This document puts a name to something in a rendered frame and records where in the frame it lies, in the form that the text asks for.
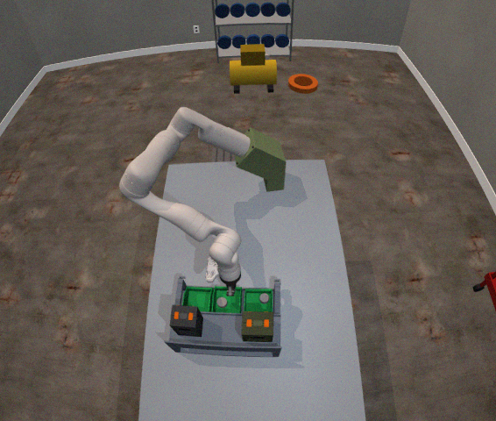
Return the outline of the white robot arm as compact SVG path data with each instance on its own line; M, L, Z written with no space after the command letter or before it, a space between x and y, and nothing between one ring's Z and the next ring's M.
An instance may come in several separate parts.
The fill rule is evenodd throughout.
M250 139L243 133L237 133L189 108L180 107L167 129L159 132L146 150L129 164L119 188L126 198L176 225L199 242L204 241L210 234L216 235L209 249L206 280L212 283L220 276L223 280L232 282L241 274L237 255L241 244L239 234L229 227L209 220L190 206L168 202L150 191L163 165L174 157L181 142L195 126L201 127L198 139L207 144L238 157L244 156L249 149Z

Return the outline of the olive green case with orange latches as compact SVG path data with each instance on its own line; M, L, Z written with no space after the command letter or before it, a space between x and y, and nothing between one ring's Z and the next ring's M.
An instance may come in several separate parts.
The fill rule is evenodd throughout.
M273 312L243 311L242 338L248 342L273 342Z

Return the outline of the green bin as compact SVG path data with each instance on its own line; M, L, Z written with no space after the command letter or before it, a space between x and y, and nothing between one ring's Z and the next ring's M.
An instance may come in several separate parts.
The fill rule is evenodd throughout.
M224 313L241 313L242 310L242 288L236 287L234 296L227 296L227 287L215 287L213 297L212 297L212 311L211 312L224 312ZM240 296L239 296L240 294ZM224 297L227 299L227 306L225 308L220 308L216 304L218 297Z
M272 291L272 296L271 296ZM261 294L269 295L268 303L261 303ZM273 290L272 289L246 289L244 293L244 311L269 311L273 312Z
M182 305L196 306L200 311L209 310L211 312L213 292L214 290L212 288L187 287L183 295Z

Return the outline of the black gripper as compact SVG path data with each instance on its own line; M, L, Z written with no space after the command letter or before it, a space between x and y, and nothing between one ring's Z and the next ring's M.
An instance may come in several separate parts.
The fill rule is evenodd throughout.
M220 277L220 276L219 276L219 277ZM232 282L227 282L227 281L223 280L223 279L220 277L220 280L221 280L223 283L225 283L225 284L226 284L226 287L227 287L227 289L228 289L228 290L227 290L227 294L226 294L227 296L234 296L235 291L236 291L236 284L237 284L237 282L240 280L240 278L241 278L241 274L240 274L240 276L239 276L239 277L238 277L235 281L232 281ZM234 291L231 291L231 289L232 289L232 290L234 290Z

